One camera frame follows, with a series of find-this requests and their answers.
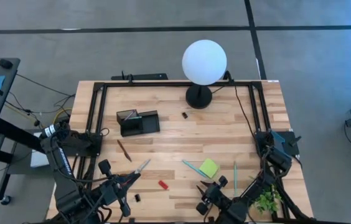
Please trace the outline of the white paper box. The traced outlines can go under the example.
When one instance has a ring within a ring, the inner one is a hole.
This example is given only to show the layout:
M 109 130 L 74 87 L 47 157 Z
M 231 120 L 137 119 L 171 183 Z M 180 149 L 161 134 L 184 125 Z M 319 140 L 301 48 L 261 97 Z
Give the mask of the white paper box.
M 30 166 L 32 168 L 43 167 L 49 165 L 47 156 L 35 149 L 32 150 Z

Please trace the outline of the green artificial plant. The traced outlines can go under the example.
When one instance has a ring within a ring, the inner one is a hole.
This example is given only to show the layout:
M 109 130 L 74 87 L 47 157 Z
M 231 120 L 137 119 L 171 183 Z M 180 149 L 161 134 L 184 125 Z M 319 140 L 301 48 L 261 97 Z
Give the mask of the green artificial plant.
M 255 200 L 254 206 L 261 214 L 264 212 L 274 214 L 279 210 L 278 205 L 282 201 L 276 186 L 272 185 L 262 191 L 261 195 Z

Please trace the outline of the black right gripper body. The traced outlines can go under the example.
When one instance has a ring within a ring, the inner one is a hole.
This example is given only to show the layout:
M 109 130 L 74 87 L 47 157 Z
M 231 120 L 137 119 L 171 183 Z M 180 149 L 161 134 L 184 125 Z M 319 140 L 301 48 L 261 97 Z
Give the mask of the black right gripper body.
M 206 188 L 205 192 L 206 195 L 202 196 L 200 202 L 196 206 L 196 210 L 201 214 L 201 215 L 206 215 L 208 212 L 208 206 L 210 204 L 216 205 L 221 213 L 227 213 L 228 215 L 234 215 L 234 212 L 231 210 L 231 205 L 233 200 L 229 199 L 226 197 L 222 191 L 221 188 L 226 186 L 228 184 L 228 180 L 225 176 L 221 176 L 219 178 L 219 183 L 214 182 L 214 187 L 212 188 Z

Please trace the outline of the green sticky note pad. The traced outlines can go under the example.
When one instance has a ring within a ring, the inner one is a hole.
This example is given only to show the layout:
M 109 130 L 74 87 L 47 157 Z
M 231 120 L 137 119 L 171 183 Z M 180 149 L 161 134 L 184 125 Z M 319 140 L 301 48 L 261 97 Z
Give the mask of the green sticky note pad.
M 208 178 L 213 178 L 217 173 L 219 166 L 211 159 L 206 159 L 203 161 L 201 166 L 199 167 L 199 171 L 201 171 Z

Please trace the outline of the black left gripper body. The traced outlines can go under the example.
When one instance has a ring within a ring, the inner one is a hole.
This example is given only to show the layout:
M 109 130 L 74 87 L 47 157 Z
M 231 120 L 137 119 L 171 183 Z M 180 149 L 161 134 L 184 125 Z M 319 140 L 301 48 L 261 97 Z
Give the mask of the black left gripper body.
M 120 187 L 119 175 L 111 173 L 111 166 L 107 159 L 98 163 L 102 174 L 106 175 L 107 180 L 100 185 L 101 200 L 100 205 L 110 205 L 115 201 L 119 202 L 123 217 L 131 214 L 131 209 L 127 203 L 126 193 Z

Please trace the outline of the black mesh desk organizer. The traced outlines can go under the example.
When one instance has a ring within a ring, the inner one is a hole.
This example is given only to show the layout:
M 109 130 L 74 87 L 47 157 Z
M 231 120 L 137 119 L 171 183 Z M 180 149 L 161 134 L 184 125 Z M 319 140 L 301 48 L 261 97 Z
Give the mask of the black mesh desk organizer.
M 125 117 L 133 110 L 118 111 L 116 113 L 116 120 L 120 125 L 120 133 L 122 137 L 135 136 L 140 134 L 156 133 L 160 131 L 159 115 L 157 110 L 135 113 L 131 116 L 142 116 L 142 119 L 128 119 L 124 121 Z

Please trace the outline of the black aluminium table frame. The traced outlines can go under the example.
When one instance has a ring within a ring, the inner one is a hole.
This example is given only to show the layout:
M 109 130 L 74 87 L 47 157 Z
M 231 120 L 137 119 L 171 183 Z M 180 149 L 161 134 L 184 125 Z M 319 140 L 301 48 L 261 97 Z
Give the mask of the black aluminium table frame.
M 204 218 L 196 210 L 201 198 L 197 185 L 204 189 L 200 181 L 205 179 L 182 160 L 196 168 L 206 159 L 213 160 L 219 166 L 216 177 L 228 179 L 223 193 L 234 197 L 233 161 L 237 165 L 238 195 L 260 170 L 251 132 L 291 129 L 278 82 L 221 82 L 213 87 L 211 104 L 202 110 L 186 103 L 188 87 L 189 83 L 181 80 L 115 81 L 107 88 L 95 88 L 92 81 L 78 84 L 70 127 L 79 132 L 103 132 L 99 160 L 107 159 L 114 173 L 125 174 L 151 159 L 128 192 L 131 217 L 139 223 L 201 222 Z M 124 110 L 157 110 L 160 131 L 122 137 L 116 113 Z M 132 162 L 124 156 L 117 139 Z M 160 180 L 169 186 L 167 190 L 158 184 Z

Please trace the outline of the red-handled scissors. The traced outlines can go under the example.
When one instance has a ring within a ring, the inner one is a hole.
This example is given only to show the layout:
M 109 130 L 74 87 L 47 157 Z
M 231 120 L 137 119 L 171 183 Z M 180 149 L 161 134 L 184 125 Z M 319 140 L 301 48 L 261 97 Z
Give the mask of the red-handled scissors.
M 148 159 L 143 164 L 141 164 L 134 172 L 142 172 L 142 170 L 150 163 L 151 159 Z

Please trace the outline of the brown pen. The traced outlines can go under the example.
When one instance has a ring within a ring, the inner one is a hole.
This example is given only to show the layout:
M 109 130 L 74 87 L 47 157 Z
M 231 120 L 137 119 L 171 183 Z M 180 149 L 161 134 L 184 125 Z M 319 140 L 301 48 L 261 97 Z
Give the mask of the brown pen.
M 119 139 L 116 140 L 119 147 L 121 148 L 121 150 L 123 151 L 124 156 L 127 158 L 128 161 L 132 162 L 132 159 L 130 157 L 130 155 L 128 154 L 128 152 L 126 151 L 126 149 L 124 148 L 123 144 L 121 143 L 121 141 Z

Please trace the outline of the black power strip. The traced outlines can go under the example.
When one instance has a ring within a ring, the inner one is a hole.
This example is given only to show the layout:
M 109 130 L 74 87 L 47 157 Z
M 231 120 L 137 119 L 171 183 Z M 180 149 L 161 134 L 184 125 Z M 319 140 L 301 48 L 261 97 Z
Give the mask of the black power strip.
M 138 75 L 125 75 L 122 73 L 118 76 L 112 76 L 111 80 L 168 80 L 168 76 L 166 73 L 148 73 Z

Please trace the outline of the white globe table lamp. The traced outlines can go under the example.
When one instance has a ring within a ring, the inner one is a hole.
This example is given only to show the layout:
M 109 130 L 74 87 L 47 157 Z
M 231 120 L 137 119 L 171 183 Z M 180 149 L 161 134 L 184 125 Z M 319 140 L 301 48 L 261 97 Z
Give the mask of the white globe table lamp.
M 182 70 L 192 82 L 185 93 L 187 104 L 194 109 L 204 109 L 212 101 L 209 86 L 219 81 L 227 70 L 227 55 L 220 44 L 198 40 L 186 48 Z

